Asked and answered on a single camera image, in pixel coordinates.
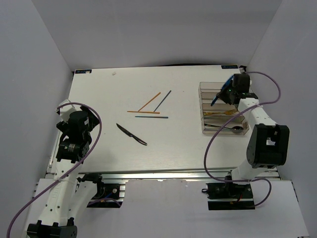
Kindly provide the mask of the gold fork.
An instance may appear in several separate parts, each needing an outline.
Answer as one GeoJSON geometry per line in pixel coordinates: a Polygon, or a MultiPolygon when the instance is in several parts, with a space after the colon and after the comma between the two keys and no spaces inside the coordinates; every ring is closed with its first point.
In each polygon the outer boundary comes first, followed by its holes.
{"type": "Polygon", "coordinates": [[[228,110],[228,111],[224,111],[224,112],[204,112],[203,115],[204,116],[212,116],[212,115],[233,115],[235,113],[237,113],[238,111],[236,109],[232,109],[232,110],[228,110]]]}

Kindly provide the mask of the blue iridescent knife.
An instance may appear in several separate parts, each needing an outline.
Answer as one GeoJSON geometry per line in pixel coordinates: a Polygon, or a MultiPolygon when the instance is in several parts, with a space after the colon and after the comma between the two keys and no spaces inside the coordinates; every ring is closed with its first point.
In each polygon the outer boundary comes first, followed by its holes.
{"type": "Polygon", "coordinates": [[[211,102],[211,107],[217,100],[222,100],[226,104],[233,105],[233,95],[235,89],[233,87],[233,75],[223,84],[221,90],[216,94],[211,102]]]}

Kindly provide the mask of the black spoon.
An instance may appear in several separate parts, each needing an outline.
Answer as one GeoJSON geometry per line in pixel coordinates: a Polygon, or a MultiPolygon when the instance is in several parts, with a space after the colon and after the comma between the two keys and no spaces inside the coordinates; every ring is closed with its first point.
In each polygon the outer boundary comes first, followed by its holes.
{"type": "MultiPolygon", "coordinates": [[[[205,123],[204,126],[207,126],[207,127],[213,127],[213,128],[221,128],[221,126],[219,125],[213,125],[213,124],[207,124],[205,123]]],[[[232,132],[235,132],[235,133],[239,133],[240,131],[243,131],[243,127],[241,126],[234,126],[234,127],[224,127],[223,129],[226,129],[226,130],[230,130],[232,132]]]]}

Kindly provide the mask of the black knife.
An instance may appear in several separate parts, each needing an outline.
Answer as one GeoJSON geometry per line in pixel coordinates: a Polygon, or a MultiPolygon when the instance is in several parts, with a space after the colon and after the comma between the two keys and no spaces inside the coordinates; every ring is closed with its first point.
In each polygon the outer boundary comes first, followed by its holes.
{"type": "Polygon", "coordinates": [[[137,136],[135,136],[134,134],[132,134],[131,132],[129,132],[127,129],[123,128],[121,125],[116,124],[116,126],[123,132],[125,133],[127,136],[133,138],[134,140],[136,140],[138,143],[147,146],[147,142],[143,141],[142,139],[138,138],[137,136]]]}

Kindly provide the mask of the dark blue chopstick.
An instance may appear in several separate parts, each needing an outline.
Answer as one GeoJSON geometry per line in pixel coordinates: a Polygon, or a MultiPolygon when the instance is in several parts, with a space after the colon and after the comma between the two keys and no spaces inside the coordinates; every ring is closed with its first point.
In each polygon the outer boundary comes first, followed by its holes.
{"type": "Polygon", "coordinates": [[[172,92],[172,90],[169,90],[169,92],[164,96],[164,98],[160,101],[160,103],[157,105],[157,107],[154,109],[153,112],[156,112],[158,110],[158,108],[161,106],[161,104],[166,100],[166,98],[170,95],[170,93],[172,92]]]}

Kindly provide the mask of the orange chopstick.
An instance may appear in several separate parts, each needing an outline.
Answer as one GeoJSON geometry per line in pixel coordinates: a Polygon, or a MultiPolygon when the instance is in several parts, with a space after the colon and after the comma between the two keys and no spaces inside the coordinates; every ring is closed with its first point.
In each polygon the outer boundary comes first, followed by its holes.
{"type": "Polygon", "coordinates": [[[128,113],[138,113],[138,114],[156,114],[159,115],[160,112],[151,112],[151,111],[127,111],[128,113]]]}
{"type": "Polygon", "coordinates": [[[140,112],[144,107],[146,107],[149,103],[151,103],[155,98],[157,98],[159,95],[161,94],[161,92],[158,92],[155,96],[153,96],[148,102],[146,102],[139,110],[138,112],[140,112]]]}

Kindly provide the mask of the teal chopstick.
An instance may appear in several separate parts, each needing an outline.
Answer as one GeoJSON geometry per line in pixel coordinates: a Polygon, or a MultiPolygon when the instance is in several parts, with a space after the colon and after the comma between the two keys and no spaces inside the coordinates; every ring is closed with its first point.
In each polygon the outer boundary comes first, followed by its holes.
{"type": "Polygon", "coordinates": [[[136,118],[168,119],[167,116],[135,116],[136,118]]]}

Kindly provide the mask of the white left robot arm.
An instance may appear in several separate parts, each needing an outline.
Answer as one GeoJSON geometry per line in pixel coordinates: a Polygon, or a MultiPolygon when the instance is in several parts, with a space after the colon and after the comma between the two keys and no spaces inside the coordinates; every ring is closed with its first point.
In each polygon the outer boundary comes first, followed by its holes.
{"type": "Polygon", "coordinates": [[[62,121],[56,127],[61,131],[53,183],[36,198],[48,193],[45,206],[34,224],[29,224],[29,238],[75,238],[76,223],[89,201],[104,194],[105,186],[97,176],[78,179],[80,169],[95,148],[98,138],[93,140],[91,132],[102,128],[99,114],[82,103],[65,100],[56,112],[62,121]]]}

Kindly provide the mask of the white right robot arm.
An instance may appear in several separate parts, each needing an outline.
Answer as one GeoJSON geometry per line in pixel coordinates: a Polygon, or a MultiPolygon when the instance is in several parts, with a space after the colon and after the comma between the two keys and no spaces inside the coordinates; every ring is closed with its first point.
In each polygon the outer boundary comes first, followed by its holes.
{"type": "Polygon", "coordinates": [[[246,159],[230,172],[231,180],[223,186],[224,193],[231,198],[241,193],[241,185],[249,184],[267,169],[284,165],[287,159],[289,127],[270,118],[263,109],[265,103],[250,92],[250,85],[248,74],[234,74],[216,95],[235,106],[238,115],[242,115],[252,129],[246,159]]]}

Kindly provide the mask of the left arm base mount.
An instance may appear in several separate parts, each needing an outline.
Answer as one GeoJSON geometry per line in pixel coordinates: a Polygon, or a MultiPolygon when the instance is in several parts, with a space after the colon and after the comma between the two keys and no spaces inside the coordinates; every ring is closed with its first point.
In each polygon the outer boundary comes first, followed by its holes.
{"type": "Polygon", "coordinates": [[[88,203],[88,208],[120,208],[120,184],[105,183],[101,174],[85,174],[77,178],[78,185],[82,182],[92,182],[96,185],[97,192],[88,203]]]}

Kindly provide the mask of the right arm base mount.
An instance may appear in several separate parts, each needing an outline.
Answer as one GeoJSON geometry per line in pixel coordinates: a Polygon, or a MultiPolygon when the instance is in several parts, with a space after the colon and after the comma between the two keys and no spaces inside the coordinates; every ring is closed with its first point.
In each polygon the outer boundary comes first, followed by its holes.
{"type": "Polygon", "coordinates": [[[251,186],[235,183],[207,183],[201,190],[207,195],[210,211],[254,210],[251,186]]]}

